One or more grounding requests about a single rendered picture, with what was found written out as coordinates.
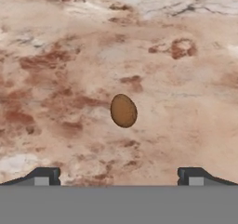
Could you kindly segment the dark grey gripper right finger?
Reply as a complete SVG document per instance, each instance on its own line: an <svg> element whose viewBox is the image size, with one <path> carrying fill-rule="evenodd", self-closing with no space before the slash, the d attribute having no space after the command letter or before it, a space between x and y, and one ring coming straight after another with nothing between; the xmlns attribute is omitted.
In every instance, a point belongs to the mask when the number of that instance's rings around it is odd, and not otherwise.
<svg viewBox="0 0 238 224"><path fill-rule="evenodd" d="M178 168L179 186L215 186L215 185L234 185L237 183L217 178L206 172L202 167L179 167Z"/></svg>

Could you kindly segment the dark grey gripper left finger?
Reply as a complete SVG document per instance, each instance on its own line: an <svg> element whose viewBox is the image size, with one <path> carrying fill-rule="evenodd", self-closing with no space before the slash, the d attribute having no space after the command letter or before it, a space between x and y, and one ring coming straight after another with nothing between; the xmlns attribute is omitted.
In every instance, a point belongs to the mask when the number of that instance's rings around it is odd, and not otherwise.
<svg viewBox="0 0 238 224"><path fill-rule="evenodd" d="M60 184L60 169L58 167L36 167L25 177L0 183L0 186L59 186Z"/></svg>

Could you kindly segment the brown egg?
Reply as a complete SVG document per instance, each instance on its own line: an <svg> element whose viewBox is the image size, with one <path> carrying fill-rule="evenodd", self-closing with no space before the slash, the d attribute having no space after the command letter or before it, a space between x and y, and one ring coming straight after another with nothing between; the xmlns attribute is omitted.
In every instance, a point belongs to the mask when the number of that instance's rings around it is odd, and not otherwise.
<svg viewBox="0 0 238 224"><path fill-rule="evenodd" d="M130 97L124 94L117 94L111 103L111 118L122 128L129 128L136 123L138 110Z"/></svg>

